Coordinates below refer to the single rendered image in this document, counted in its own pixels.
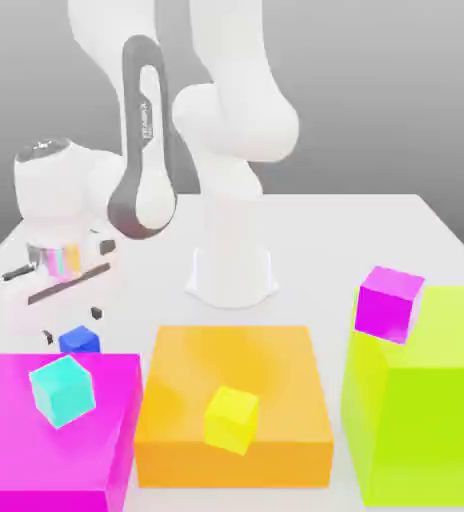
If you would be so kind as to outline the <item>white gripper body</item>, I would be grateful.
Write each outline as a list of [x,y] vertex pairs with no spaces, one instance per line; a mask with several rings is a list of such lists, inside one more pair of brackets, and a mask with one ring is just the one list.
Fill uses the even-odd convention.
[[50,278],[36,270],[4,283],[4,325],[18,336],[47,331],[58,336],[93,320],[91,310],[106,310],[120,294],[123,269],[115,257],[78,277]]

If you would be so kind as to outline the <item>small blue cube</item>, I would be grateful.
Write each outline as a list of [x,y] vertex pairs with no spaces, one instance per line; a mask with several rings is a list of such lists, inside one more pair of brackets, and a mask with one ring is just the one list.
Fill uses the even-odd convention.
[[62,353],[97,353],[100,351],[100,339],[95,332],[81,325],[62,334],[59,346]]

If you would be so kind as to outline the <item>small cyan cube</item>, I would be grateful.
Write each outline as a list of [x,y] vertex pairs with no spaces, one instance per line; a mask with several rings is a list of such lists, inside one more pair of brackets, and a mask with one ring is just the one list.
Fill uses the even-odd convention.
[[31,371],[29,381],[37,410],[55,429],[96,407],[92,375],[70,355]]

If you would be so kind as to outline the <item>small yellow cube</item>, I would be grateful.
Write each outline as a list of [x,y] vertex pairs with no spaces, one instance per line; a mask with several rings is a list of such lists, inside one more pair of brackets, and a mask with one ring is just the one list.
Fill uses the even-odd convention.
[[255,438],[259,397],[247,391],[220,386],[204,414],[204,442],[245,456]]

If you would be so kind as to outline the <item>small magenta cube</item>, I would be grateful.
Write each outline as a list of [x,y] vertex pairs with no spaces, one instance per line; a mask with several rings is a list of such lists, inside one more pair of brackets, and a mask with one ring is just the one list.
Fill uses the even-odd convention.
[[375,266],[358,290],[355,330],[404,345],[417,323],[424,283],[422,276]]

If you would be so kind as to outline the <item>large magenta box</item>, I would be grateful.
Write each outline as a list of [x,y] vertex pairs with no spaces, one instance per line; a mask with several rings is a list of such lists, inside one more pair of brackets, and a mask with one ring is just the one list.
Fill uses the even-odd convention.
[[55,354],[0,354],[0,512],[124,512],[143,398],[136,354],[75,355],[96,407],[53,428],[37,410],[31,371]]

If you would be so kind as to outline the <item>large orange box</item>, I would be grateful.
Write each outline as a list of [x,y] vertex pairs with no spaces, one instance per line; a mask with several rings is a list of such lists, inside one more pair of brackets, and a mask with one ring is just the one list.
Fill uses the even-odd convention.
[[[204,412],[226,385],[259,398],[245,455],[204,441]],[[159,329],[135,435],[142,488],[325,488],[334,441],[308,328]]]

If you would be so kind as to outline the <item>large lime box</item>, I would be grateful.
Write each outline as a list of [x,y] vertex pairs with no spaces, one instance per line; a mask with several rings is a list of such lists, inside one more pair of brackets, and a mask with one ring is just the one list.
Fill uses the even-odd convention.
[[341,418],[367,506],[464,506],[464,286],[425,289],[398,345],[352,330]]

